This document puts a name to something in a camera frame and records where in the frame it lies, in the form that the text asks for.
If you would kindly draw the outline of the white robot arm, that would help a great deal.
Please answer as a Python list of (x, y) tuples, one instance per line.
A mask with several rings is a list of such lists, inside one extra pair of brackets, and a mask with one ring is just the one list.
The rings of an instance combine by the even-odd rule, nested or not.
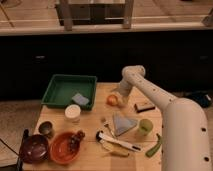
[(140, 90), (162, 114), (161, 171), (213, 171), (207, 117), (195, 101), (178, 98), (144, 78), (142, 65), (126, 66), (117, 91)]

